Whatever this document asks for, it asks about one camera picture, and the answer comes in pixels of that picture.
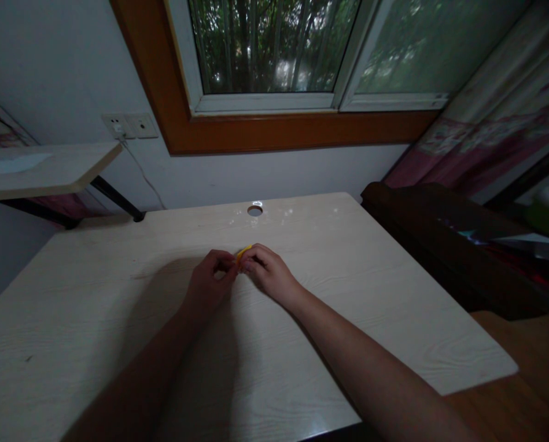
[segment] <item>curtain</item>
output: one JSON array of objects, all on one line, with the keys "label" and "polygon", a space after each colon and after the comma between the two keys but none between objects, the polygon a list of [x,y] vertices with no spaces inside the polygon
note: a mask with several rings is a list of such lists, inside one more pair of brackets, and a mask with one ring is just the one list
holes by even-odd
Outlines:
[{"label": "curtain", "polygon": [[[0,149],[36,145],[37,142],[0,107]],[[49,207],[72,218],[94,216],[75,193],[68,195],[43,196],[30,198],[31,201]]]},{"label": "curtain", "polygon": [[549,1],[535,2],[385,178],[470,196],[549,145]]}]

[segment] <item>light wood grain tabletop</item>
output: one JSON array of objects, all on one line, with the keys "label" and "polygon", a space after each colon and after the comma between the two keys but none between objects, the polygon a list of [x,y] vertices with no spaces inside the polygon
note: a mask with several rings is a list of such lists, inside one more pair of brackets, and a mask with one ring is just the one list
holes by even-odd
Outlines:
[{"label": "light wood grain tabletop", "polygon": [[117,141],[0,149],[0,161],[43,158],[27,170],[0,174],[0,200],[79,192],[120,152]]},{"label": "light wood grain tabletop", "polygon": [[[85,220],[0,296],[0,440],[58,440],[167,321],[209,251],[261,242],[446,395],[514,361],[346,193]],[[188,351],[158,440],[300,440],[359,422],[309,339],[240,275]]]}]

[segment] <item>window glass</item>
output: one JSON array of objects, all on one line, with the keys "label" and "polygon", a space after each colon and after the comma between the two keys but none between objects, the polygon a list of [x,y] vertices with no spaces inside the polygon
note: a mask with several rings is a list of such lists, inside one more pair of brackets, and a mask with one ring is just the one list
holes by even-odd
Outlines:
[{"label": "window glass", "polygon": [[331,92],[359,0],[189,0],[203,92]]},{"label": "window glass", "polygon": [[528,0],[395,0],[356,93],[459,90]]}]

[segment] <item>table leg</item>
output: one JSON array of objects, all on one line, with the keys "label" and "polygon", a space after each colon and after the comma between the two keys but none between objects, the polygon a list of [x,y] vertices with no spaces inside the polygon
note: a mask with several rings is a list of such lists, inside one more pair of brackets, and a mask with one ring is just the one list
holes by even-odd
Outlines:
[{"label": "table leg", "polygon": [[140,212],[137,207],[131,204],[123,195],[115,190],[113,186],[107,183],[102,177],[98,176],[91,182],[92,186],[108,197],[113,203],[122,208],[133,217],[135,222],[140,222],[146,216],[145,212]]},{"label": "table leg", "polygon": [[61,224],[66,228],[66,230],[72,230],[80,223],[80,221],[82,221],[82,219],[70,218],[67,215],[51,210],[49,207],[42,206],[41,204],[34,203],[33,201],[26,200],[25,198],[0,200],[0,203],[48,221]]}]

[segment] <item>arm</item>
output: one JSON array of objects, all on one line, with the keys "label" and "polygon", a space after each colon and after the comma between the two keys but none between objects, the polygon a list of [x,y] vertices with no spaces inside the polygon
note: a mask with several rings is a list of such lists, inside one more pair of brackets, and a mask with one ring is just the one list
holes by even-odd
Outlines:
[{"label": "arm", "polygon": [[305,290],[272,250],[254,244],[241,266],[305,327],[363,419],[384,439],[478,440],[433,388]]},{"label": "arm", "polygon": [[[184,351],[232,288],[238,274],[234,259],[212,250],[195,267],[178,312],[98,395],[64,442],[151,439]],[[217,270],[227,274],[218,280]]]}]

